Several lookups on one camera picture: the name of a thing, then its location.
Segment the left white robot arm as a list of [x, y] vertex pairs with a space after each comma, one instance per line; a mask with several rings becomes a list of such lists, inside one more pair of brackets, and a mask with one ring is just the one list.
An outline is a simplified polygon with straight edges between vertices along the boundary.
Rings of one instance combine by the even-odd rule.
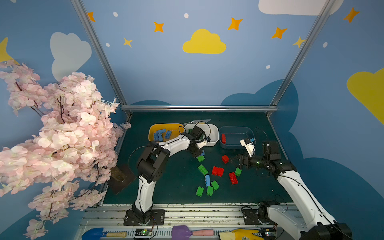
[[157, 143], [152, 141], [144, 147], [137, 162], [139, 174], [138, 195], [132, 210], [139, 222], [145, 224], [152, 216], [153, 194], [157, 181], [166, 169], [169, 157], [187, 150], [193, 157], [203, 153], [203, 147], [211, 141], [210, 135], [195, 126], [191, 131], [185, 130], [169, 141]]

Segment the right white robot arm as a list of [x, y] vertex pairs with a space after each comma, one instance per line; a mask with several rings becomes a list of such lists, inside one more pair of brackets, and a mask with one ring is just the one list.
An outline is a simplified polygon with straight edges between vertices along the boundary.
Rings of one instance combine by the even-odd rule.
[[296, 167], [280, 155], [274, 160], [244, 154], [238, 157], [240, 168], [265, 168], [286, 190], [303, 217], [300, 221], [277, 201], [260, 203], [257, 213], [246, 219], [248, 225], [277, 224], [295, 240], [350, 240], [351, 229], [339, 223], [307, 188]]

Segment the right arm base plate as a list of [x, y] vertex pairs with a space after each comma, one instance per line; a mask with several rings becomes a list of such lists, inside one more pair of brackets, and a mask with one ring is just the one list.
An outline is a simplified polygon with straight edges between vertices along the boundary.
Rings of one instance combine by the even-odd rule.
[[245, 225], [274, 225], [273, 222], [267, 213], [267, 209], [259, 208], [252, 209], [250, 207], [241, 208], [241, 212], [243, 213], [243, 219]]

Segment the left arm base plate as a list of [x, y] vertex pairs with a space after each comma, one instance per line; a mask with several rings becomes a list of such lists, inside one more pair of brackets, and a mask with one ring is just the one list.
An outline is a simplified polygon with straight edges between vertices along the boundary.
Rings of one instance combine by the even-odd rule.
[[126, 211], [124, 226], [149, 226], [152, 224], [163, 226], [165, 221], [165, 210], [150, 210], [148, 213], [141, 213], [138, 209]]

